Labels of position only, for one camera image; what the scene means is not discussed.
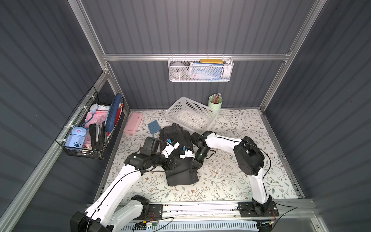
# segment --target blue paw print box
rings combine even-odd
[[[65,147],[82,148],[87,131],[83,127],[75,127],[67,137]]]

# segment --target black cable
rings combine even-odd
[[[123,179],[125,176],[127,176],[127,175],[129,175],[129,174],[131,174],[131,173],[137,172],[137,171],[149,172],[149,171],[152,171],[152,170],[136,170],[136,171],[129,172],[128,174],[126,174],[126,175],[124,175],[123,177],[121,177],[120,180],[117,181],[117,182],[114,184],[114,186],[111,188],[111,190],[108,192],[108,194],[103,198],[103,200],[101,201],[101,203],[98,205],[97,208],[99,208],[99,207],[103,204],[104,200],[108,197],[108,195],[111,193],[112,189],[114,189],[114,187],[116,186],[116,184],[118,184],[120,181],[122,181],[122,179]]]
[[[93,212],[92,216],[89,218],[88,225],[86,226],[86,232],[88,232],[90,219],[92,219],[93,215],[95,214],[96,210]]]
[[[234,141],[234,140],[227,139],[227,138],[223,138],[223,139],[226,139],[226,140],[229,140],[229,141],[232,141],[232,142],[237,142],[237,143],[239,142],[239,141]],[[257,147],[256,145],[253,145],[253,144],[250,144],[250,143],[247,143],[247,142],[242,142],[242,141],[240,143],[248,144],[248,145],[251,145],[253,147],[258,148],[260,151],[264,152],[266,154],[266,156],[268,157],[268,159],[269,159],[269,168],[268,168],[267,172],[263,176],[263,180],[264,180],[265,175],[269,172],[270,167],[272,165],[272,161],[270,160],[269,155],[265,151],[263,151],[260,147]]]
[[[292,211],[292,210],[294,210],[294,209],[297,209],[296,206],[288,206],[288,205],[281,205],[281,206],[292,207],[293,209],[290,209],[290,210],[287,211],[286,213],[282,214],[281,217],[279,217],[278,220],[277,220],[277,221],[275,222],[275,224],[273,225],[272,230],[273,230],[273,228],[276,226],[277,222],[282,218],[282,216],[284,216],[285,214],[287,214],[288,212],[290,212],[290,211]]]
[[[166,152],[166,154],[167,154],[167,157],[169,157],[170,155],[169,155],[169,153],[167,152],[167,150],[165,150],[165,149],[164,149],[164,151]]]
[[[267,172],[264,174],[264,176],[263,176],[263,180],[264,180],[265,175],[269,172],[269,170],[270,170],[270,166],[271,166],[271,164],[272,164],[272,161],[270,160],[270,157],[269,157],[268,154],[267,154],[267,157],[268,157],[268,159],[269,159],[269,168],[268,168]]]
[[[138,149],[138,151],[136,151],[136,152],[134,152],[134,153],[138,153],[142,148],[143,148],[143,147],[140,147],[140,148]]]
[[[169,218],[172,218],[172,220],[169,222],[169,223],[167,223],[165,226],[163,226],[163,227],[161,227],[161,228],[159,228],[159,229],[157,229],[157,230],[155,230],[155,231],[152,231],[152,232],[156,232],[156,231],[159,231],[159,230],[161,230],[161,229],[163,229],[163,228],[165,228],[166,226],[168,226],[173,220],[174,220],[174,218],[173,217],[169,217]]]
[[[214,153],[213,154],[215,154],[216,153],[216,151],[214,151],[214,150],[210,150],[210,151],[213,151]],[[207,159],[210,159],[211,158],[211,156],[213,156],[213,154],[211,154],[209,157],[206,157]]]
[[[237,207],[237,210],[248,211],[248,212],[256,212],[256,210],[248,210],[248,209],[244,209],[244,208],[241,208],[241,207]]]

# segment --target white wire basket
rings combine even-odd
[[[212,57],[221,59],[224,66],[198,66],[194,62],[208,57],[170,56],[168,59],[169,79],[173,82],[218,82],[230,81],[233,60],[230,56]]]
[[[218,111],[186,97],[179,98],[165,113],[170,121],[199,134],[209,130],[218,115]]]

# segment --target mint green cup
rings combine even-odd
[[[221,109],[221,104],[223,102],[223,98],[220,97],[219,98],[219,102],[216,103],[216,104],[212,102],[213,101],[213,98],[214,98],[214,95],[211,95],[209,97],[209,103],[208,103],[207,106],[210,107],[211,109],[214,109],[214,110],[218,111],[220,113],[220,109]]]

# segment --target blue notebook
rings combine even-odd
[[[149,123],[148,129],[150,130],[151,134],[155,134],[161,130],[160,126],[158,125],[157,120]]]

